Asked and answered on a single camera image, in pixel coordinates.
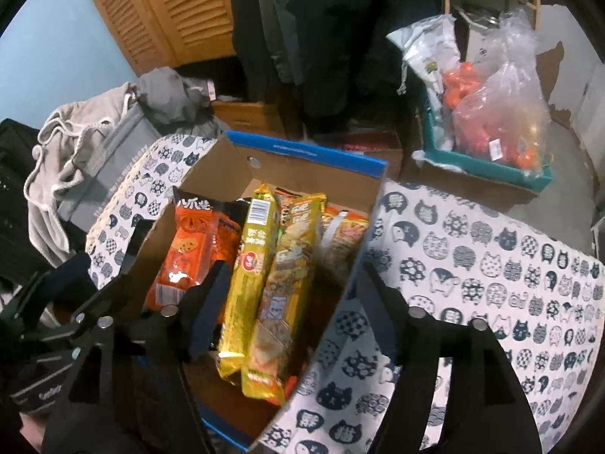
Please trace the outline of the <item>orange octopus snack bag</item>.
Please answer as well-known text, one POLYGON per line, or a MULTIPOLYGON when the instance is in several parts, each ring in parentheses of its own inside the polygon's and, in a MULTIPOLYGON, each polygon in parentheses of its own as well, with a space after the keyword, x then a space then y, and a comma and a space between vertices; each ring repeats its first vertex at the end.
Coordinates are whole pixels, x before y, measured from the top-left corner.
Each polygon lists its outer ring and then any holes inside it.
POLYGON ((248 209, 242 200, 216 201, 181 189, 173 198, 175 235, 146 296, 152 311, 180 303, 218 261, 235 262, 248 209))

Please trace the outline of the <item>long yellow chips pack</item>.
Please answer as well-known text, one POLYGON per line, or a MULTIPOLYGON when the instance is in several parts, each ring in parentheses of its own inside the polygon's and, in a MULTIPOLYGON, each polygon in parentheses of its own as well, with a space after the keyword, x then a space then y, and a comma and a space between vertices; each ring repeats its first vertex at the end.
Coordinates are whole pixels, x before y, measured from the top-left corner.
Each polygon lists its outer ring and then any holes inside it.
POLYGON ((289 362, 314 279, 323 193, 295 198, 278 237, 242 368, 244 396, 282 406, 289 362))

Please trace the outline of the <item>red yellow fries snack bag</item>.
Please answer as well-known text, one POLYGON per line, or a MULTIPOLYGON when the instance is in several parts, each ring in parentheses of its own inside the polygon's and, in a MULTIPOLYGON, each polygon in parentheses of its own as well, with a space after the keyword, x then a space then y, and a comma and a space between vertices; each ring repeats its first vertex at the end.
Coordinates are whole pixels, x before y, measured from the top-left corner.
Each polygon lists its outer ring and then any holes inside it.
POLYGON ((367 217, 350 210, 328 206, 322 213, 319 266, 341 286, 347 284, 368 227, 367 217))

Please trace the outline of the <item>cat pattern tablecloth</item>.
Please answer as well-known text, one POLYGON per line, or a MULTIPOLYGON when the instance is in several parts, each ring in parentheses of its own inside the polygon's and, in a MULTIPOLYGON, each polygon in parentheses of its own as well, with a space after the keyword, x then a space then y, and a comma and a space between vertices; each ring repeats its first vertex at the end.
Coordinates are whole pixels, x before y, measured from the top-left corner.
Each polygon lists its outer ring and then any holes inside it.
MULTIPOLYGON (((266 183, 322 193, 368 212, 365 250, 408 305, 454 325, 484 320, 509 359, 529 405, 541 452, 579 409, 604 332, 604 267, 527 224, 443 191, 387 180, 386 165, 294 141, 231 132, 221 140, 173 134, 138 150, 114 179, 120 188, 89 231, 98 286, 118 275, 138 222, 160 220, 174 188, 231 201, 266 183)), ((318 350, 282 409, 245 398, 216 370, 194 382, 216 393, 204 422, 248 451, 365 453, 400 373, 379 349, 357 298, 340 298, 318 350)))

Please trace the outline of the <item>grey hoodie pile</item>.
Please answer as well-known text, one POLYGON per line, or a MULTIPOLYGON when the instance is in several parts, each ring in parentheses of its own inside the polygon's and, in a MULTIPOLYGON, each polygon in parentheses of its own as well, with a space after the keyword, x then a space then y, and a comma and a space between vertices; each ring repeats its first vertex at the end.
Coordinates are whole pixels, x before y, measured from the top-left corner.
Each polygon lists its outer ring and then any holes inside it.
POLYGON ((217 138, 228 128, 212 112, 207 81, 168 67, 56 108, 38 132, 35 166, 23 185, 30 242, 59 266, 75 250, 67 225, 89 231, 156 140, 173 133, 217 138))

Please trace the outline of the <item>brown cardboard flap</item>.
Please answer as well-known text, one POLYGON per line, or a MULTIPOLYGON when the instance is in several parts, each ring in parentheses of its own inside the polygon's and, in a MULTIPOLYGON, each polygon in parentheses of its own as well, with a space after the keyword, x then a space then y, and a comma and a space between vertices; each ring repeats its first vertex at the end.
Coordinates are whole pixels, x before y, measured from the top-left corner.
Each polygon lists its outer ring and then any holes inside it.
POLYGON ((502 213, 517 205, 526 205, 538 197, 536 193, 514 185, 447 170, 428 161, 412 158, 405 161, 400 178, 403 182, 421 183, 502 213))

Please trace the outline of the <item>teal cardboard tray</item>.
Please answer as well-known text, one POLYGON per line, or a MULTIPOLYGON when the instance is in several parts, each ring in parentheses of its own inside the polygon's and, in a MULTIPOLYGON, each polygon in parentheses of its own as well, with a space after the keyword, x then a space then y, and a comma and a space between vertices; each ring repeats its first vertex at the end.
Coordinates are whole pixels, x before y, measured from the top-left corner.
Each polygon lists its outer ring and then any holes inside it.
POLYGON ((434 140, 433 111, 427 104, 417 106, 415 111, 422 139, 422 154, 420 155, 422 161, 450 172, 482 177, 490 182, 512 185, 536 194, 546 189, 554 179, 550 166, 543 168, 541 175, 529 175, 511 166, 500 165, 454 151, 440 150, 436 147, 434 140))

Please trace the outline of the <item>wooden louvered door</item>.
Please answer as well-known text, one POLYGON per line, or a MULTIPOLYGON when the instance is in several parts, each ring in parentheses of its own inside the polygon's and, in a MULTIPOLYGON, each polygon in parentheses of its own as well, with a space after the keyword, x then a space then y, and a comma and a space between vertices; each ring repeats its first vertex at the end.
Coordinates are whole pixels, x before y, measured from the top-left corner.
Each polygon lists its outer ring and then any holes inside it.
POLYGON ((138 76, 236 54, 231 0, 92 1, 138 76))

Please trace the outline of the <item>clear bag of red fruit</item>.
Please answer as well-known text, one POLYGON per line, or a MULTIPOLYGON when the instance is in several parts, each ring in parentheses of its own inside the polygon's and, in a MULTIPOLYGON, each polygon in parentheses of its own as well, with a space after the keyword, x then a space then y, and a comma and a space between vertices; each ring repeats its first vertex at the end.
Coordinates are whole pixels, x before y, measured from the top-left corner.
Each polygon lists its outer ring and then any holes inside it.
POLYGON ((550 113, 536 70, 536 34, 522 10, 486 33, 486 54, 443 73, 458 153, 543 173, 550 113))

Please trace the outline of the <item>dark hanging jacket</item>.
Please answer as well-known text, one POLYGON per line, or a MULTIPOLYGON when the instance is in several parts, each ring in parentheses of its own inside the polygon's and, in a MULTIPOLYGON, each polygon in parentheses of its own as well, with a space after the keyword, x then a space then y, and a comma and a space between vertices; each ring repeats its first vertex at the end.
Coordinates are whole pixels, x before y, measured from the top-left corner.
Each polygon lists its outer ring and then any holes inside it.
POLYGON ((249 101, 275 104, 298 140, 395 128, 409 116, 401 52, 386 36, 442 0, 231 0, 249 101))

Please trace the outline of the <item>white printed plastic bag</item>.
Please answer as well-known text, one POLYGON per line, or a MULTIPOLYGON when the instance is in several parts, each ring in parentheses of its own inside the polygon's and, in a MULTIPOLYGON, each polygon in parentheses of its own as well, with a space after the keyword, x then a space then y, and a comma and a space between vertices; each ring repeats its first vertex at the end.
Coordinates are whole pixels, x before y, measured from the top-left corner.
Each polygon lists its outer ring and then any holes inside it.
POLYGON ((461 63, 461 54, 454 34, 454 17, 438 14, 418 20, 386 35, 402 53, 399 94, 406 92, 407 72, 412 71, 425 85, 430 111, 433 113, 434 143, 437 149, 451 151, 454 134, 451 114, 444 108, 443 75, 461 63))

